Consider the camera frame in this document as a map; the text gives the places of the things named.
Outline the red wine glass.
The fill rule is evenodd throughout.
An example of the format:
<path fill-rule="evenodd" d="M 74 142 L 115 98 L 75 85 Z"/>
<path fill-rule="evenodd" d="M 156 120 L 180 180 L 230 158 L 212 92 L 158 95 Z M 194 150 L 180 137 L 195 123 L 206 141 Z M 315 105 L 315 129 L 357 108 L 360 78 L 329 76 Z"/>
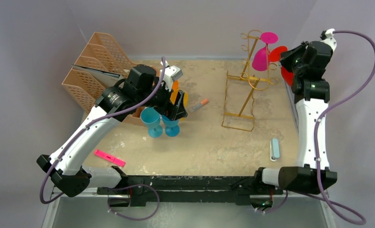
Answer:
<path fill-rule="evenodd" d="M 269 54 L 269 61 L 270 62 L 279 62 L 280 58 L 281 58 L 281 54 L 283 52 L 286 52 L 288 50 L 288 48 L 286 46 L 279 46 L 275 49 L 273 49 L 270 54 Z M 292 83 L 293 83 L 293 79 L 294 79 L 294 74 L 287 71 L 284 67 L 280 67 L 280 72 L 281 72 L 281 75 L 282 75 L 282 78 L 284 79 L 284 81 L 289 85 L 289 86 L 292 86 Z"/>

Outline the blue wine glass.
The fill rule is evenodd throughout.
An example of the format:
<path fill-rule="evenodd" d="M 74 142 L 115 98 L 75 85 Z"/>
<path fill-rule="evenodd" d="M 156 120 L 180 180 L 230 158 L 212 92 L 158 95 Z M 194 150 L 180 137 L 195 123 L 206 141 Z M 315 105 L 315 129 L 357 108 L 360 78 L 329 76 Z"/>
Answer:
<path fill-rule="evenodd" d="M 165 115 L 162 115 L 162 121 L 165 125 L 165 134 L 169 137 L 176 137 L 180 133 L 179 120 L 172 121 Z"/>
<path fill-rule="evenodd" d="M 145 108 L 140 118 L 148 129 L 148 135 L 152 138 L 158 138 L 163 134 L 163 128 L 160 125 L 161 115 L 152 107 Z"/>

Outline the blue wine glass front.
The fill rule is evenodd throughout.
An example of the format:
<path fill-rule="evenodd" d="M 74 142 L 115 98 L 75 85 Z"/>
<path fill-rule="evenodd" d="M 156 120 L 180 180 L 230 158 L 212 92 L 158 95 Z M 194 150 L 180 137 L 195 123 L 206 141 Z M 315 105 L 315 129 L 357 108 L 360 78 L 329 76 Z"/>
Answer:
<path fill-rule="evenodd" d="M 140 118 L 148 129 L 148 135 L 152 138 L 158 138 L 163 134 L 163 128 L 160 125 L 161 115 L 152 107 L 145 108 Z"/>

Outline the yellow wine glass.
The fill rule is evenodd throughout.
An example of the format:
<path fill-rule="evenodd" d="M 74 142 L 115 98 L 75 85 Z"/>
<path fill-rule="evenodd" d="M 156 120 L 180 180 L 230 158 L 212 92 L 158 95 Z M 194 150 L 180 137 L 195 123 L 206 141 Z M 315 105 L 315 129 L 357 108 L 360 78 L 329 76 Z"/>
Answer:
<path fill-rule="evenodd" d="M 171 94 L 171 102 L 172 104 L 176 104 L 178 95 L 183 94 L 183 98 L 181 98 L 181 103 L 183 104 L 183 107 L 186 109 L 188 104 L 188 94 L 187 92 L 181 90 L 181 89 L 175 89 Z"/>

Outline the orange wine glass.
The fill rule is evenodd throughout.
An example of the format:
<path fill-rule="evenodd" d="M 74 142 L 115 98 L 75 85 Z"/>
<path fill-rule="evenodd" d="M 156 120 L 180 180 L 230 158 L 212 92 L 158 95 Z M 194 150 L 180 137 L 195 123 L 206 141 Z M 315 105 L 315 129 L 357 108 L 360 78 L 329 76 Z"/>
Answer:
<path fill-rule="evenodd" d="M 179 81 L 178 80 L 176 80 L 176 81 L 173 82 L 172 90 L 174 92 L 179 90 Z"/>

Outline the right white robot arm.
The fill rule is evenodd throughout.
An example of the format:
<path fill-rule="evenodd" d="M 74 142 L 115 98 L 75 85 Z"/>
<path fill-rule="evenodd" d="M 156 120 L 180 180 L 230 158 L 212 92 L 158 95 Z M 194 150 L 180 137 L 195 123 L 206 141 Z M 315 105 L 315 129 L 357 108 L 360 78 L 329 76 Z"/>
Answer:
<path fill-rule="evenodd" d="M 302 42 L 280 54 L 281 74 L 291 87 L 298 113 L 298 158 L 295 166 L 258 169 L 258 177 L 252 181 L 256 192 L 264 193 L 273 185 L 288 191 L 320 194 L 337 182 L 326 150 L 325 115 L 330 85 L 322 77 L 336 47 L 337 41 L 330 37 Z"/>

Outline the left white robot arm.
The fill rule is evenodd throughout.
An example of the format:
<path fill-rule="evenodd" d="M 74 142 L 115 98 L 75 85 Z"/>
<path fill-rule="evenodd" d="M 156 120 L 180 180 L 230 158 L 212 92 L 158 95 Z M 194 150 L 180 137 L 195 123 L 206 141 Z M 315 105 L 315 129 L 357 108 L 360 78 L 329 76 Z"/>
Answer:
<path fill-rule="evenodd" d="M 161 76 L 151 66 L 133 67 L 127 77 L 102 92 L 84 122 L 59 149 L 38 157 L 37 164 L 46 173 L 46 180 L 69 197 L 99 187 L 124 193 L 127 181 L 120 168 L 94 168 L 83 163 L 98 143 L 138 107 L 151 107 L 171 121 L 185 118 L 184 92 L 171 101 L 173 83 L 182 76 L 179 67 L 169 64 L 161 69 Z"/>

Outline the magenta wine glass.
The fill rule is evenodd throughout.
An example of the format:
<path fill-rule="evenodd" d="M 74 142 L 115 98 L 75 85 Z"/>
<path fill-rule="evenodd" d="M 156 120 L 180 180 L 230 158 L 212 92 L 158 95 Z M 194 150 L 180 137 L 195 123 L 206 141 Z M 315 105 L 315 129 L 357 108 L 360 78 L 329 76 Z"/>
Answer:
<path fill-rule="evenodd" d="M 266 71 L 268 69 L 268 45 L 276 43 L 278 39 L 278 35 L 274 32 L 263 32 L 261 34 L 260 40 L 265 43 L 265 46 L 257 51 L 253 58 L 252 68 L 254 70 Z"/>

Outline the grey orange highlighter marker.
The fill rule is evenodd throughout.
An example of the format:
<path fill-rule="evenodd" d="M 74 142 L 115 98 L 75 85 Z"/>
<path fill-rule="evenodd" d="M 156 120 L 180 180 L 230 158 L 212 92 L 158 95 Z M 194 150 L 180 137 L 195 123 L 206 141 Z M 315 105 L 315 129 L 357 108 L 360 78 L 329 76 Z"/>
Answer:
<path fill-rule="evenodd" d="M 196 112 L 197 110 L 199 110 L 200 108 L 202 108 L 203 106 L 205 106 L 208 102 L 209 102 L 208 99 L 202 100 L 201 102 L 199 102 L 198 104 L 196 104 L 194 107 L 192 107 L 190 109 L 190 112 L 191 113 Z"/>

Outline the grey folder in organizer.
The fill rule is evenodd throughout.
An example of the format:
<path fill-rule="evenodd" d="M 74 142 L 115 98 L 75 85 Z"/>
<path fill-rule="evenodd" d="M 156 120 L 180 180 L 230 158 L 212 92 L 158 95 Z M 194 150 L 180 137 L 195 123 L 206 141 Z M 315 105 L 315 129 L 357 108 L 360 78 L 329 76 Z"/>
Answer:
<path fill-rule="evenodd" d="M 123 76 L 120 75 L 120 74 L 111 73 L 111 72 L 108 72 L 108 71 L 94 69 L 94 68 L 90 68 L 90 67 L 86 67 L 86 66 L 79 66 L 79 65 L 72 64 L 72 67 L 74 69 L 77 69 L 77 70 L 83 70 L 83 71 L 86 71 L 86 72 L 89 72 L 89 73 L 94 73 L 94 74 L 97 74 L 97 75 L 108 76 L 108 77 L 112 77 L 112 78 L 116 78 L 116 79 L 123 78 Z"/>

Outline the pink plastic clip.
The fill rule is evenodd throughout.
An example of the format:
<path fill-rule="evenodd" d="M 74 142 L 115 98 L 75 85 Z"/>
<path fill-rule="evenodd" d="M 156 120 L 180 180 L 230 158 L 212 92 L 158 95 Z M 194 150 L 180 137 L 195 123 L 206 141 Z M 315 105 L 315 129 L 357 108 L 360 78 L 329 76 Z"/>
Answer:
<path fill-rule="evenodd" d="M 111 155 L 111 154 L 108 154 L 108 153 L 105 153 L 101 150 L 95 150 L 94 151 L 94 155 L 101 158 L 101 159 L 104 159 L 108 162 L 111 162 L 112 164 L 116 165 L 116 166 L 120 166 L 120 167 L 124 167 L 126 165 L 126 162 Z"/>

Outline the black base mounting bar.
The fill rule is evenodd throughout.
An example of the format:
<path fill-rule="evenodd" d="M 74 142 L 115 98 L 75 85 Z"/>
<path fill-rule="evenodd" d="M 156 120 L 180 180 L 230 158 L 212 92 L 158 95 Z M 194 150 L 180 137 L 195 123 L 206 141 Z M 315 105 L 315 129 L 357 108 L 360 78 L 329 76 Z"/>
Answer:
<path fill-rule="evenodd" d="M 126 195 L 131 206 L 148 202 L 234 203 L 256 205 L 255 196 L 281 195 L 282 190 L 255 176 L 144 176 L 129 175 L 114 188 L 100 187 L 99 195 Z"/>

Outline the orange plastic file organizer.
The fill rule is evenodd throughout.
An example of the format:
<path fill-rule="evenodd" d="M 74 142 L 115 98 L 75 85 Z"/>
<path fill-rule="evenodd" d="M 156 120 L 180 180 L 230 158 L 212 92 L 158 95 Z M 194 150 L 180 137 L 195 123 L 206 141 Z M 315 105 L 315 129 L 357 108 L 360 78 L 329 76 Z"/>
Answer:
<path fill-rule="evenodd" d="M 94 32 L 75 61 L 75 65 L 104 70 L 127 77 L 131 68 L 136 66 L 137 63 L 128 58 L 110 34 Z M 118 80 L 72 67 L 62 82 L 62 86 L 88 114 L 103 90 L 114 85 Z"/>

